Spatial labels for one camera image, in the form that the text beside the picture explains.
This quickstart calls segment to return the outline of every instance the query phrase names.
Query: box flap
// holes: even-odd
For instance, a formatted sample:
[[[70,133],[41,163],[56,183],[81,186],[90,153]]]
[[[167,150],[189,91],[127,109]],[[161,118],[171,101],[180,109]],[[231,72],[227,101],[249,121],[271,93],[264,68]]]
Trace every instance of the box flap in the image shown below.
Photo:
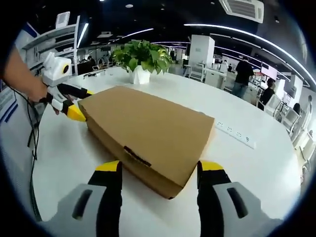
[[[126,152],[181,187],[214,125],[214,118],[123,86],[81,100],[79,107]]]

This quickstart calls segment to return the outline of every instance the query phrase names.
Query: green plant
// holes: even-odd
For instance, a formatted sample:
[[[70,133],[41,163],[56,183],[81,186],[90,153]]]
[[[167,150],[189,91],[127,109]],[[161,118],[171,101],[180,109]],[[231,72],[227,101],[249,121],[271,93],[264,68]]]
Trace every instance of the green plant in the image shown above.
[[[163,71],[165,73],[173,63],[166,49],[158,44],[145,40],[132,40],[113,52],[113,58],[117,63],[122,63],[122,68],[128,72],[128,67],[133,72],[138,65],[143,70],[152,73]]]

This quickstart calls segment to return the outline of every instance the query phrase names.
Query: white flower pot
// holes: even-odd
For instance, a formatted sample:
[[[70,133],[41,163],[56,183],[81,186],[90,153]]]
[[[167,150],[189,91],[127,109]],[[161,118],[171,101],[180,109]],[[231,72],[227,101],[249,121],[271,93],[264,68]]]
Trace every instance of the white flower pot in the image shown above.
[[[148,70],[143,70],[142,66],[138,65],[135,70],[132,72],[130,68],[129,71],[129,79],[132,84],[148,84],[150,78],[150,72]]]

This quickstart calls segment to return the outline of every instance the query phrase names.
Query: jeans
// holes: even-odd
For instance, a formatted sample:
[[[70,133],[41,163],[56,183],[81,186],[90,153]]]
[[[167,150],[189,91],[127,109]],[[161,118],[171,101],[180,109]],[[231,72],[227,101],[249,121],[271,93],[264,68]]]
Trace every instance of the jeans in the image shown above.
[[[247,87],[248,85],[235,82],[233,90],[232,90],[232,94],[242,99],[243,95],[245,94],[247,90]]]

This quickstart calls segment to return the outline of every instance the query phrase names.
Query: white table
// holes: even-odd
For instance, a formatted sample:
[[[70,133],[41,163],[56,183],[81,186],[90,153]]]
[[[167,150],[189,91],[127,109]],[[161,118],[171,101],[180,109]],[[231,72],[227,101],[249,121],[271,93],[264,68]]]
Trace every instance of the white table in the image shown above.
[[[152,76],[146,85],[129,84],[128,74],[121,68],[107,69],[104,76],[82,78],[70,81],[94,92],[125,85],[240,129],[256,141],[256,149],[217,130],[204,159],[220,163],[233,182],[240,182],[257,196],[269,217],[284,218],[294,207],[300,194],[298,161],[285,128],[263,111],[227,92],[168,73]],[[43,220],[49,220],[60,199],[78,184],[87,183],[95,167],[112,158],[85,123],[56,116],[50,106],[39,128],[33,182],[39,212]],[[197,194],[196,171],[173,200],[160,197],[124,171],[120,236],[199,236]]]

